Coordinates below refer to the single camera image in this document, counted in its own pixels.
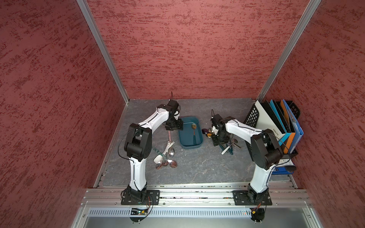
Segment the gold spoon green handle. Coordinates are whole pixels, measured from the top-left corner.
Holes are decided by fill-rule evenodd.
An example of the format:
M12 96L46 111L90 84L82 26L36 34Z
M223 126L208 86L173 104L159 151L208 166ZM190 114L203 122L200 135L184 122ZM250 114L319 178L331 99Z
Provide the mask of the gold spoon green handle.
M197 128L197 125L195 123L192 123L192 129L193 129L193 145L196 145L196 135L195 135L195 130Z

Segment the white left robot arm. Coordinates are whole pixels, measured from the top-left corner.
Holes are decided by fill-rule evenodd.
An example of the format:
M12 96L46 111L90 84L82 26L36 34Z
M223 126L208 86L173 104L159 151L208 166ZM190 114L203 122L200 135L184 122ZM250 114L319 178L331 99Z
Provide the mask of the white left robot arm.
M131 179L126 191L137 201L144 201L147 197L145 165L152 150L153 133L161 125L165 125L167 131L183 130L183 120L179 115L179 103L170 99L168 104L159 105L146 120L132 123L128 128L124 151L130 161Z

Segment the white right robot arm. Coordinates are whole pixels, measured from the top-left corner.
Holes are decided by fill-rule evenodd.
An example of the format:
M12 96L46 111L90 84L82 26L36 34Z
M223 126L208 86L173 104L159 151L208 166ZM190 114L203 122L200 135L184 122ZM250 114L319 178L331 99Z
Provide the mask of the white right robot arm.
M222 118L219 114L211 117L214 146L230 146L231 135L248 143L250 157L255 163L253 178L244 193L251 205L259 204L268 197L268 182L272 170L279 164L284 152L279 139L270 129L261 130L239 122L233 117Z

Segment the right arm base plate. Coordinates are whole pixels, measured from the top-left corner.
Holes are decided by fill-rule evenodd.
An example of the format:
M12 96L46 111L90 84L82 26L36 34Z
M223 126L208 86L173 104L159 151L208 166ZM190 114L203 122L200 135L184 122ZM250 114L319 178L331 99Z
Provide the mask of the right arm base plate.
M272 200L269 195L269 190L262 193L256 193L253 190L249 191L233 191L233 200L236 206L272 206Z

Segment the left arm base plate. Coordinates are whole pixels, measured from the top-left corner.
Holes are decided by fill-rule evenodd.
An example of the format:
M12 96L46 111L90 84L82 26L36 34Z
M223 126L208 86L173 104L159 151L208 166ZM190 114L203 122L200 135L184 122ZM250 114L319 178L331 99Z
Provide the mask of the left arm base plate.
M143 190L142 192L133 189L125 189L121 193L121 205L158 205L160 200L159 190Z

